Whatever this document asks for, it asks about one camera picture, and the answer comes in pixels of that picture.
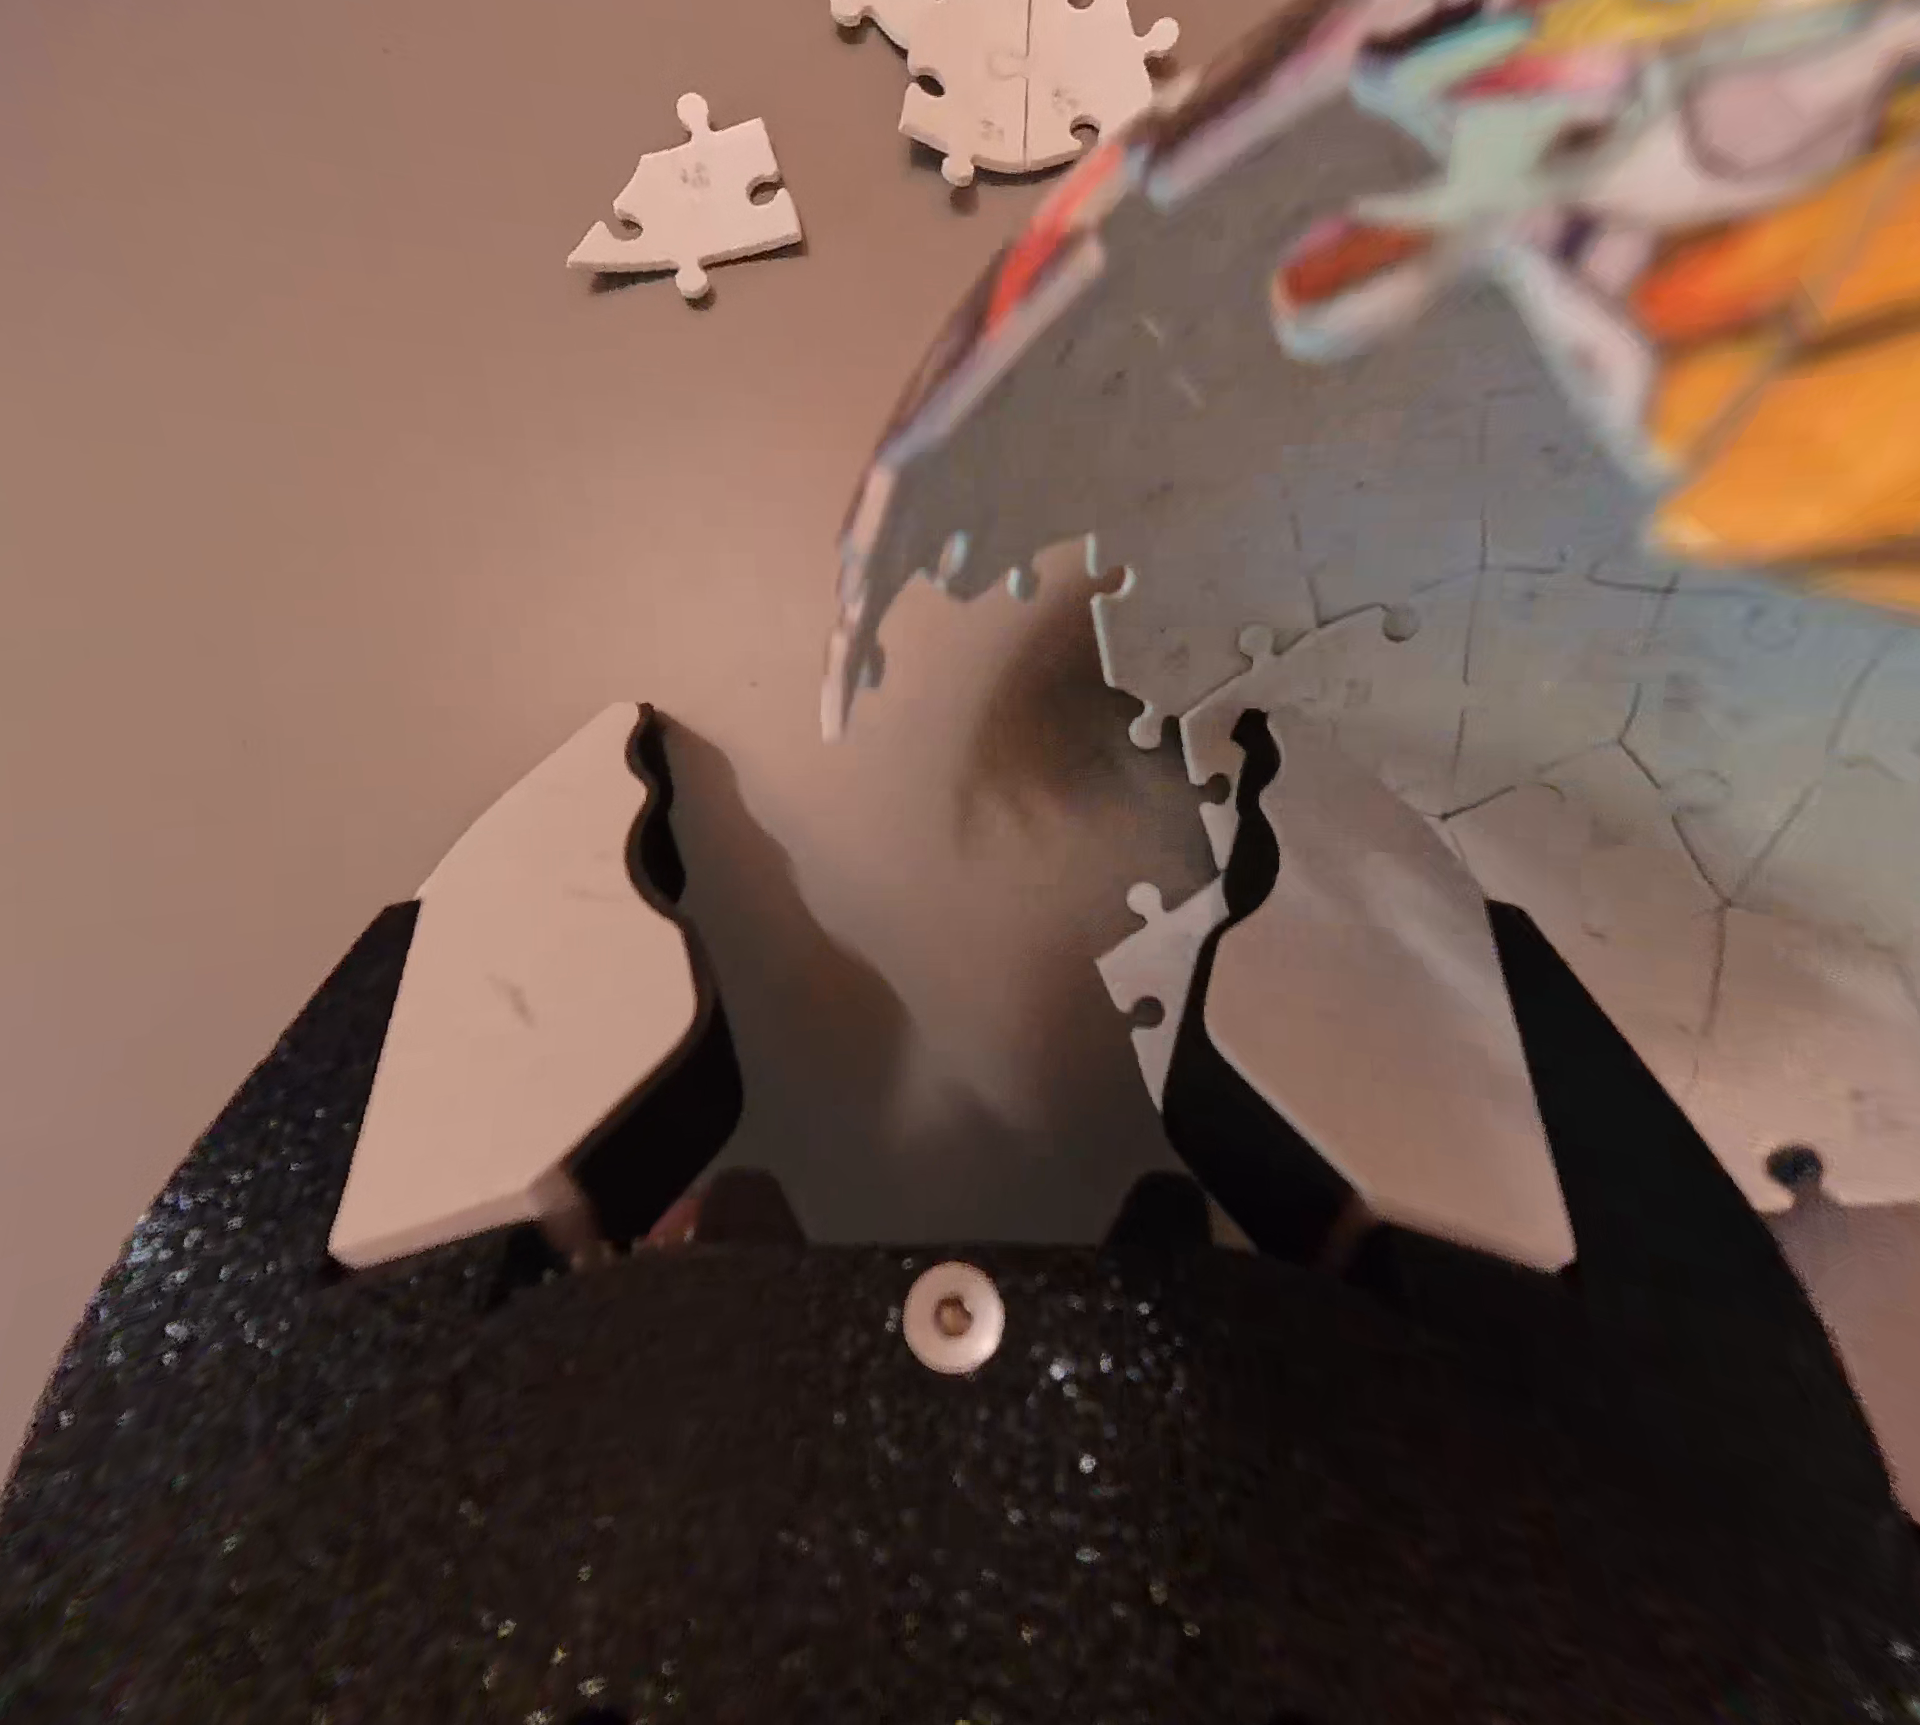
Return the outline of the joined pair white puzzle pieces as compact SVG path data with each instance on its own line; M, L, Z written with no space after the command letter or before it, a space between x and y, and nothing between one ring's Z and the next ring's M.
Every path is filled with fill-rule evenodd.
M1139 31L1129 0L936 0L907 49L898 130L950 187L1047 172L1142 117L1180 41L1171 17Z

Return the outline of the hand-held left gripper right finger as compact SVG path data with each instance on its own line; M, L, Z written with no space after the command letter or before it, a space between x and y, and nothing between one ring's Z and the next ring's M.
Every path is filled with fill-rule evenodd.
M1164 1082L1180 1161L1264 1256L1404 1233L1558 1275L1571 1219L1476 879L1307 722L1216 736L1233 841Z

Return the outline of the colourful cartoon puzzle ball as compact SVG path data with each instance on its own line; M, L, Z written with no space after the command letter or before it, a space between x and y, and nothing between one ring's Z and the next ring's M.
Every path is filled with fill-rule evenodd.
M1916 0L1287 0L1046 190L837 538L1082 541L1197 787L1255 707L1532 913L1764 1212L1916 1211Z

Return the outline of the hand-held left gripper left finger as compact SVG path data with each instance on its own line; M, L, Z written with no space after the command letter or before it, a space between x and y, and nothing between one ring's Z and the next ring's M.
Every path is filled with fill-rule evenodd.
M659 714L610 704L418 888L327 1236L341 1268L517 1228L626 1249L714 1163L744 1081L671 814Z

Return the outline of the white triangular puzzle piece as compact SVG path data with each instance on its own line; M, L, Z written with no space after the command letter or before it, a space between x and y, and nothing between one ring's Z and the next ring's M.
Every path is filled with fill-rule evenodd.
M715 266L798 250L804 227L761 118L714 128L708 101L675 101L678 145L641 155L616 195L616 224L591 224L566 258L598 278L669 275L684 303L710 297Z

